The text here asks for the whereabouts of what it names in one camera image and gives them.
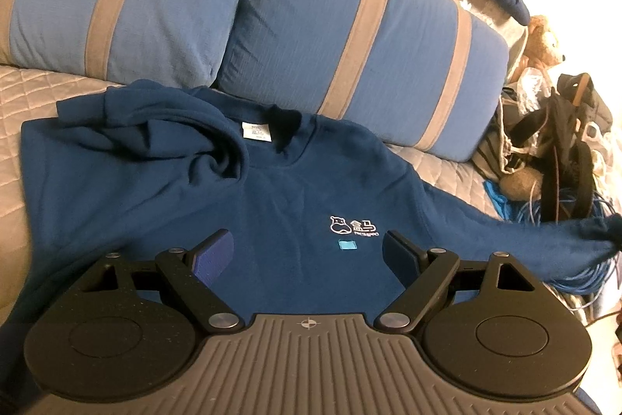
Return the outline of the grey quilted bed cover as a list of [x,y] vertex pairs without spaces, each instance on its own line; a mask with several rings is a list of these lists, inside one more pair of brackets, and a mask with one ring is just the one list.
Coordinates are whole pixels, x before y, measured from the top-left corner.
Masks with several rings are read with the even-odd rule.
[[[57,115],[56,103],[76,96],[96,94],[110,85],[76,75],[1,67],[1,319],[6,320],[23,288],[31,263],[20,173],[19,144],[22,123]],[[409,162],[426,182],[456,196],[496,218],[484,179],[469,163],[459,163],[390,144],[388,149]]]

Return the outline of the right blue striped pillow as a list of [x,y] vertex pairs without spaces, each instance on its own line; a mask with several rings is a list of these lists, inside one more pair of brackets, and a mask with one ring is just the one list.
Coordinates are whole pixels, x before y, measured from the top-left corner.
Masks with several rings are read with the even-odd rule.
[[217,86],[465,161],[509,49],[454,0],[240,0]]

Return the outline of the dark blue sweatshirt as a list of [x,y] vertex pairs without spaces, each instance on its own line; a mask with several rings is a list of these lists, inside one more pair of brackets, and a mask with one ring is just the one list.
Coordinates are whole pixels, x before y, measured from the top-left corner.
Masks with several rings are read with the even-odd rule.
[[496,250],[543,280],[567,279],[621,247],[621,219],[529,225],[494,219],[419,178],[348,121],[141,80],[64,100],[26,121],[20,163],[31,269],[1,329],[1,394],[31,397],[23,341],[88,268],[117,252],[151,260],[219,229],[235,242],[214,292],[256,313],[375,317],[401,284],[382,258],[395,229],[467,260]]

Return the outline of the brown teddy bear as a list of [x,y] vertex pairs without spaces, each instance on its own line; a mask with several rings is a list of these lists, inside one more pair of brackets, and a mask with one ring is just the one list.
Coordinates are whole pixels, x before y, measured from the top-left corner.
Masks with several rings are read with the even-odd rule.
[[[533,16],[528,24],[528,35],[523,55],[510,77],[507,91],[514,94],[517,113],[504,110],[504,128],[511,128],[528,113],[539,110],[540,103],[550,95],[554,86],[548,70],[561,64],[565,57],[554,31],[545,16]],[[523,154],[519,167],[500,179],[502,194],[511,201],[538,200],[541,196],[543,174],[529,165],[530,155]]]

